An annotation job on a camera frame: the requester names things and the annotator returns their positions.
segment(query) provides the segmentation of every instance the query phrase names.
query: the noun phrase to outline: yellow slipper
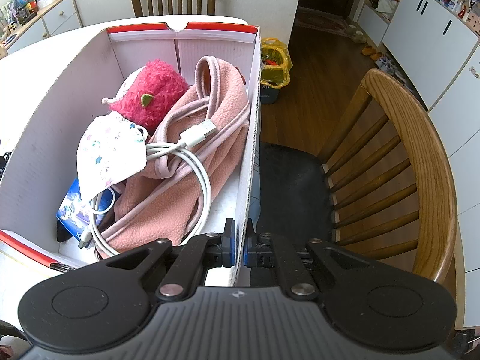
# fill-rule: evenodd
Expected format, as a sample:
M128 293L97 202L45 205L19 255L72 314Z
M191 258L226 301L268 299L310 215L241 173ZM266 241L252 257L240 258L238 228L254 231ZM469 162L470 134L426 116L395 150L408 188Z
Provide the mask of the yellow slipper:
M375 54L371 55L370 58L371 58L372 61L376 61L381 56L383 56L383 54L381 52L376 52Z
M372 54L375 54L376 52L377 52L377 50L375 50L372 46L365 46L363 48L363 50L361 51L361 53L364 56L371 56Z

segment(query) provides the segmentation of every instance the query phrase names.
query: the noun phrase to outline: yellow plastic bag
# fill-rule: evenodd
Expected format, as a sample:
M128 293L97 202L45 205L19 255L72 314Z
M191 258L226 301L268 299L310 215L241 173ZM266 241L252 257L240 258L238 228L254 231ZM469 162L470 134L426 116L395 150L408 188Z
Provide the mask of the yellow plastic bag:
M262 39L262 61L269 59L278 66L263 65L260 83L274 89L280 89L290 82L292 60L287 45L277 38Z

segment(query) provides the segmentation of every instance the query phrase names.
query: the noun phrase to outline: metal bolt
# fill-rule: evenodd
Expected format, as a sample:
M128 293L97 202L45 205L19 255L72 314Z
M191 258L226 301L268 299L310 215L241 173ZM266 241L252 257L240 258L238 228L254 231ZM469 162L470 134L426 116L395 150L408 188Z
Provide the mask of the metal bolt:
M308 283L298 283L292 287L292 292L296 295L311 295L315 292L315 287Z
M183 291L183 287L180 284L165 284L160 287L160 294L165 296L180 295Z

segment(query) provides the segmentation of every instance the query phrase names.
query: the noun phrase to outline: white drawer unit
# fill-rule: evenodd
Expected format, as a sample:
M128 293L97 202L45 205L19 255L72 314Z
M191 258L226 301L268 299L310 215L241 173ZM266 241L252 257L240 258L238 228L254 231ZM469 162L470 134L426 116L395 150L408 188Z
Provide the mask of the white drawer unit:
M19 27L15 40L0 50L0 59L45 38L76 30L82 26L75 0L56 0L40 9L25 26Z
M49 10L43 17L49 33L54 33L63 23L75 14L73 0L63 0L61 3Z
M480 204L458 216L465 272L480 268Z
M383 44L431 108L454 80L478 37L436 0L400 0Z
M358 24L378 47L387 31L388 23L371 6L365 4L358 18Z
M46 39L49 36L42 20L34 23L28 31L25 31L8 49L8 54L12 54L17 50L23 49L31 44Z
M461 214L480 203L480 132L457 150L449 161L457 192L458 213Z
M78 20L77 14L73 14L70 16L70 18L63 23L59 28L57 28L53 33L51 33L51 36L58 35L64 32L76 30L77 28L80 28L80 20Z
M480 47L429 115L451 156L480 130Z

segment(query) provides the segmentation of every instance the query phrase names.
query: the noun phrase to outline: black cushion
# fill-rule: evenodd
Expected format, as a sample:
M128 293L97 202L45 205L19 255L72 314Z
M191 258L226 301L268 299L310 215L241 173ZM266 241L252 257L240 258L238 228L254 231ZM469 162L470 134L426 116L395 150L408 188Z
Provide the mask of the black cushion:
M257 233L285 235L294 244L331 240L332 204L317 157L260 142L260 219Z

